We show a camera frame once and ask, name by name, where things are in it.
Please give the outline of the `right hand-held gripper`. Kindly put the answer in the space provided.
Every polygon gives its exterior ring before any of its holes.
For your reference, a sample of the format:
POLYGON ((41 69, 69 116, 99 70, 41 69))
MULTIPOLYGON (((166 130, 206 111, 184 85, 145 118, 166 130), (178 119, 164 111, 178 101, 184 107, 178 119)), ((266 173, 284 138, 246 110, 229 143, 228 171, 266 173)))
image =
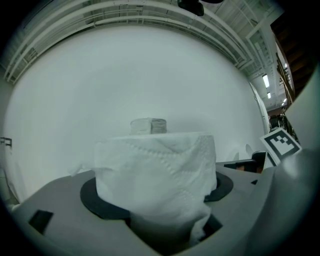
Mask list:
POLYGON ((263 170, 279 165, 285 158, 302 150, 300 144, 283 128, 275 129, 262 136, 260 140, 265 147, 265 151, 253 152, 247 159, 224 162, 223 166, 260 174, 263 170))

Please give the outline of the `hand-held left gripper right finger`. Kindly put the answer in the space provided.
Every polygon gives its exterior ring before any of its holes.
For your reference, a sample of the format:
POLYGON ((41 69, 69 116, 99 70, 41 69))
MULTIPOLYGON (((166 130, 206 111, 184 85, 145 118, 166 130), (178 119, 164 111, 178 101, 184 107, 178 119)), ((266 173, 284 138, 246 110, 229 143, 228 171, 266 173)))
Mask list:
POLYGON ((194 255, 268 255, 305 217, 319 183, 319 149, 303 149, 264 170, 249 199, 230 222, 194 247, 194 255))

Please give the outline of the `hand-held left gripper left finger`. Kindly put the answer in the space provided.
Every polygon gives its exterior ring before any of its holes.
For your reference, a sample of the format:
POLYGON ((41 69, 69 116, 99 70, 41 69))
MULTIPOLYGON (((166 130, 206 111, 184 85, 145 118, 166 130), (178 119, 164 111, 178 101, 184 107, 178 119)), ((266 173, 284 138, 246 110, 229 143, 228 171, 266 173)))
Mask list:
POLYGON ((81 221, 57 217, 49 222, 44 237, 70 256, 158 256, 123 220, 98 217, 81 221))

